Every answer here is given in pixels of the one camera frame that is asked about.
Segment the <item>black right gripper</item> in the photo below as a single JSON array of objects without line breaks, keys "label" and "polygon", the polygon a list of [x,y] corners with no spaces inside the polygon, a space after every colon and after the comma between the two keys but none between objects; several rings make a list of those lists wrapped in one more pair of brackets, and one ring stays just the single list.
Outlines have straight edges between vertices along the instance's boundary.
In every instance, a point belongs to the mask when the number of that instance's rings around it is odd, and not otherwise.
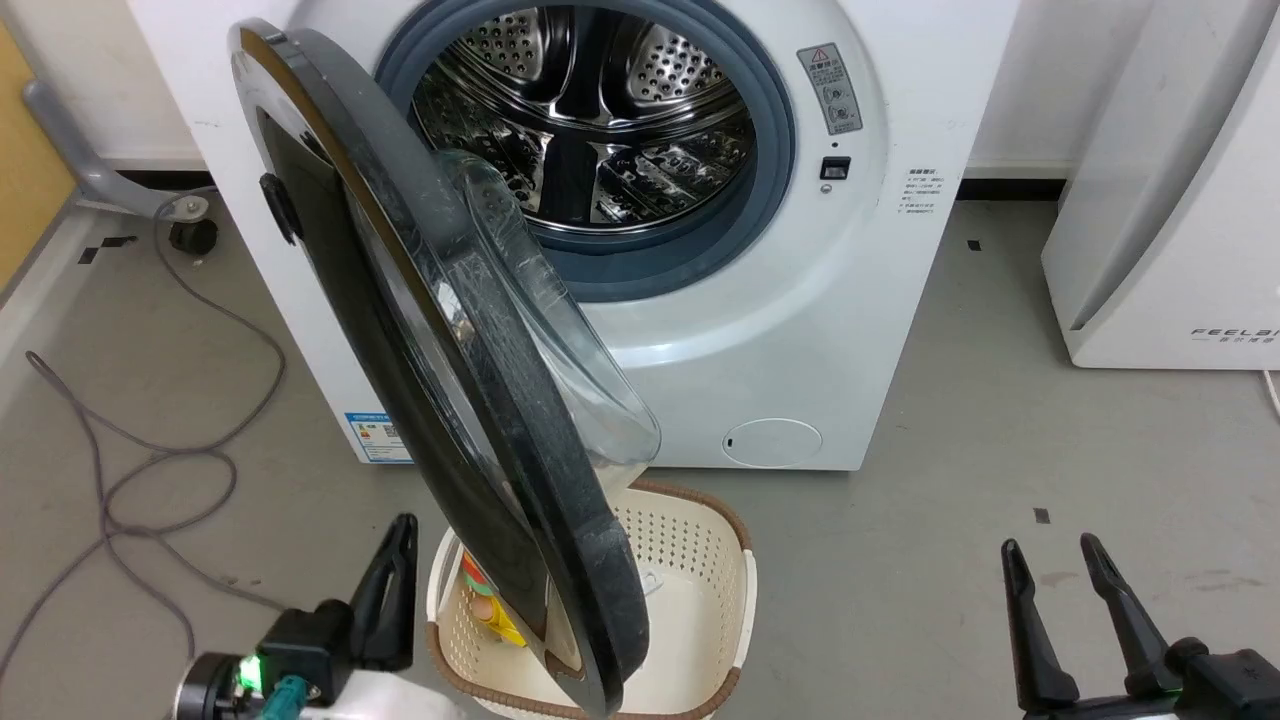
[{"label": "black right gripper", "polygon": [[1079,700],[1076,682],[1061,669],[1037,609],[1027,559],[1016,541],[1006,539],[1002,574],[1024,719],[1279,717],[1279,673],[1266,657],[1251,648],[1212,653],[1197,638],[1181,638],[1169,648],[1101,539],[1084,533],[1080,548],[1123,653],[1126,696]]}]

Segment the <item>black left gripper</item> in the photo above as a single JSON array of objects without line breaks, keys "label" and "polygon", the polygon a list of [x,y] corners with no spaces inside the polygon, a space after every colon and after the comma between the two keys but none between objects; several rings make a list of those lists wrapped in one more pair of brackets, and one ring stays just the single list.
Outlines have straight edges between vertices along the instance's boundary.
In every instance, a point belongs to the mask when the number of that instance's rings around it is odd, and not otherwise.
[{"label": "black left gripper", "polygon": [[401,673],[413,665],[419,519],[390,524],[349,605],[325,600],[314,610],[287,609],[255,653],[239,662],[239,684],[268,698],[288,676],[307,683],[310,706],[332,706],[355,666]]}]

